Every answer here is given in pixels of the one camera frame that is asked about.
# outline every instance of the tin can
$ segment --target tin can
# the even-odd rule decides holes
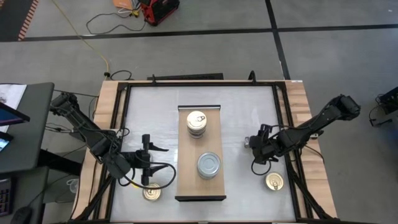
[[[221,169],[220,158],[213,152],[203,153],[198,159],[198,173],[203,179],[215,177]]]
[[[187,117],[187,128],[191,137],[201,138],[206,131],[207,118],[201,111],[192,111]]]
[[[265,184],[271,190],[280,190],[284,186],[284,179],[277,172],[272,172],[267,175]]]
[[[147,187],[160,187],[158,184],[152,183],[149,184]],[[142,196],[144,196],[144,198],[150,202],[154,202],[157,199],[159,199],[160,197],[160,193],[162,193],[162,190],[147,190],[147,189],[143,189],[142,190]]]

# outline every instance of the black desk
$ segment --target black desk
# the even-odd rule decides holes
[[[17,211],[19,208],[27,206],[29,202],[44,189],[47,183],[48,174],[49,168],[47,167],[39,167],[13,174],[13,177],[16,179],[16,186],[15,195],[13,197],[14,206],[12,209],[12,214],[0,217],[0,223],[10,223],[15,211]],[[30,224],[41,223],[43,197],[44,194],[39,195],[30,205],[32,208],[32,218],[30,219]]]
[[[14,139],[0,152],[0,173],[49,166],[67,174],[80,175],[81,164],[41,149],[54,83],[27,85],[17,110],[30,122],[11,125],[7,133]]]

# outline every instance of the metal frame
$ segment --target metal frame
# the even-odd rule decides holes
[[[156,79],[153,78],[152,82],[150,82],[150,83],[149,82],[145,82],[145,83],[119,82],[110,128],[116,128],[115,127],[116,117],[118,114],[118,108],[120,105],[122,91],[126,91],[126,97],[124,99],[124,106],[123,106],[120,128],[123,128],[125,126],[126,114],[127,114],[127,110],[128,110],[128,106],[129,106],[128,102],[129,102],[130,95],[131,95],[131,88],[133,88],[133,87],[153,87],[153,86],[271,86],[272,92],[274,94],[274,102],[275,102],[275,108],[277,110],[278,123],[280,125],[284,125],[283,119],[282,119],[282,110],[280,108],[279,96],[278,96],[278,90],[280,90],[282,92],[282,97],[283,97],[283,101],[284,101],[284,105],[285,105],[285,110],[286,110],[289,126],[293,126],[292,113],[290,110],[289,99],[287,97],[287,89],[286,89],[285,82],[281,82],[281,81],[257,82],[256,75],[254,74],[254,72],[252,72],[250,74],[249,79],[252,81],[251,82],[228,82],[228,81],[209,82],[209,81],[203,80],[202,82],[190,82],[190,81],[186,81],[186,82],[181,82],[181,81],[157,82]],[[297,151],[295,151],[295,158],[296,158],[295,161],[296,161],[296,165],[297,165],[297,169],[298,169],[298,175],[299,175],[300,179],[303,181],[304,186],[307,187],[307,185],[305,183],[302,161],[301,161],[299,152],[297,152]],[[291,162],[289,155],[285,156],[285,162],[286,163]],[[106,175],[106,169],[103,167],[103,170],[101,171],[101,178],[99,181],[100,185],[104,182],[105,175]],[[293,209],[294,209],[294,213],[295,213],[295,218],[297,220],[298,218],[301,218],[297,192],[296,192],[293,178],[289,174],[288,174],[288,178],[289,178],[290,193],[292,194]],[[113,206],[115,186],[116,186],[116,181],[113,181],[111,183],[111,186],[109,189],[109,197],[108,197],[108,202],[106,204],[106,213],[105,213],[106,220],[110,220],[110,217],[111,217],[111,210],[112,210],[112,206]],[[99,218],[98,216],[99,216],[100,206],[101,206],[101,203],[98,203],[96,206],[96,210],[95,210],[94,216],[93,216],[94,220]],[[305,201],[305,207],[307,210],[307,216],[308,216],[308,210],[309,210],[310,214],[312,215],[312,209],[310,208],[309,205],[307,206],[307,201]]]

